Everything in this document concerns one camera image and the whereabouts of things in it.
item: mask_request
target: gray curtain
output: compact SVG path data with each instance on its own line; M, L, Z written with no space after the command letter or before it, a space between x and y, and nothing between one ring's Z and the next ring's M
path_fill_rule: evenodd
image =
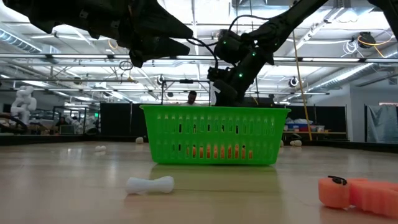
M368 106L368 142L398 143L397 108L394 105Z

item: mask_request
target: green plastic basket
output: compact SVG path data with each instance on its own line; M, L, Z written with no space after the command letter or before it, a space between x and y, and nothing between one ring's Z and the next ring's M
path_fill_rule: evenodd
M150 153L163 164L270 165L289 109L142 105Z

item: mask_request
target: orange rubber toy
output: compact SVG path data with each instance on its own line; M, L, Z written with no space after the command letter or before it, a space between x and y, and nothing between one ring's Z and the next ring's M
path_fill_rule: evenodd
M318 188L319 200L327 207L354 205L365 212L398 219L398 184L329 176L319 180Z

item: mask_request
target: wooden floor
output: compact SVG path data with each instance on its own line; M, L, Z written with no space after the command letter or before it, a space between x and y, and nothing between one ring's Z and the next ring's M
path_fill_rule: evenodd
M95 146L105 145L106 154ZM172 194L130 195L129 177L175 179ZM398 155L285 147L271 167L162 166L148 145L0 147L0 223L397 223L318 201L327 175L398 182Z

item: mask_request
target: yellow cable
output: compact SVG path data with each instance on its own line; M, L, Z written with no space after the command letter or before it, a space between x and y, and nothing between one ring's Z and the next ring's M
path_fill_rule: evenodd
M310 135L310 141L312 141L311 126L310 126L310 121L308 119L307 103L305 102L303 83L301 82L301 76L300 76L299 57L297 56L296 36L294 34L294 30L293 30L293 45L294 45L294 54L295 54L295 58L296 58L298 82L300 83L301 97L303 98L303 102L304 102L305 119L307 120L307 126L308 126L308 133Z
M257 105L259 105L259 102L252 96L252 98L254 99L254 101L257 103Z
M382 56L382 57L385 58L385 56L380 52L380 50L379 50L376 46L373 46L373 47L377 50L377 52L379 52L379 55L380 55L380 56Z
M116 43L116 47L113 47L111 44L111 39L108 40L108 45L109 47L111 47L112 49L117 49L119 47L118 43Z
M389 43L389 42L392 40L392 36L391 36L389 40L387 40L387 41L385 41L385 42L383 42L383 43L380 43L380 44L371 44L371 43L363 42L363 41L361 40L361 37L362 37L362 36L359 36L359 37L358 37L358 42L360 42L360 43L362 43L362 44L369 45L369 46L380 46L380 45Z

